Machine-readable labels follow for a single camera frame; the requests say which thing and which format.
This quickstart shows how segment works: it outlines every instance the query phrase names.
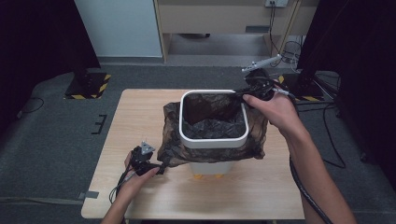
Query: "black curtain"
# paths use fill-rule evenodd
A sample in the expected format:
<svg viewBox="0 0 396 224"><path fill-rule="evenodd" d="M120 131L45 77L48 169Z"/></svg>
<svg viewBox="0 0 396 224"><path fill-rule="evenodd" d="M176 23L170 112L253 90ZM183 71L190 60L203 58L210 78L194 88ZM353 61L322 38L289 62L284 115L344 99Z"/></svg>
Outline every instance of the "black curtain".
<svg viewBox="0 0 396 224"><path fill-rule="evenodd" d="M73 0L1 1L0 30L0 134L37 83L100 67Z"/></svg>
<svg viewBox="0 0 396 224"><path fill-rule="evenodd" d="M394 1L321 0L298 65L340 75L342 117L396 189L395 22Z"/></svg>

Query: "wooden table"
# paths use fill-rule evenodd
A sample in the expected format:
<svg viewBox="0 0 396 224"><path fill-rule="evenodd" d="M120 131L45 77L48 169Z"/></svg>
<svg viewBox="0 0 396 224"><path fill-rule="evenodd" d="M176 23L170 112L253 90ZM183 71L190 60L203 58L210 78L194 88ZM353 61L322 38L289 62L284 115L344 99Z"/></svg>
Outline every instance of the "wooden table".
<svg viewBox="0 0 396 224"><path fill-rule="evenodd" d="M179 102L185 90L126 90L122 93L81 214L102 218L109 192L124 170L130 150L147 141L163 140L163 106ZM277 128L268 125L263 160L242 160L222 178L193 177L188 164L153 177L129 206L133 219L303 219L300 193L289 168L289 152ZM156 161L156 154L151 162Z"/></svg>

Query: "person's right hand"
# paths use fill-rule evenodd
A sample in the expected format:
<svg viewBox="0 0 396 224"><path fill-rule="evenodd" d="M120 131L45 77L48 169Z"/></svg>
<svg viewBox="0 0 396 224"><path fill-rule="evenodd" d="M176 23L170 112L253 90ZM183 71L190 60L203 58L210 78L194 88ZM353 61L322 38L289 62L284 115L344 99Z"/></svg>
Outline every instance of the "person's right hand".
<svg viewBox="0 0 396 224"><path fill-rule="evenodd" d="M269 101L262 101L248 94L243 98L248 105L260 110L282 134L304 127L289 97L281 93L276 92Z"/></svg>

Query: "wall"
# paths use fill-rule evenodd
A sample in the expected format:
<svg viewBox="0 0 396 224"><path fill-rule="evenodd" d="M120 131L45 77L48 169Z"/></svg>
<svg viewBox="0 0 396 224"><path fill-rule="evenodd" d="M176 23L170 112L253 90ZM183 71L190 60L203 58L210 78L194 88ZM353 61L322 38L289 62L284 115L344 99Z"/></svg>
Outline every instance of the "wall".
<svg viewBox="0 0 396 224"><path fill-rule="evenodd" d="M163 56L153 1L75 2L98 57Z"/></svg>

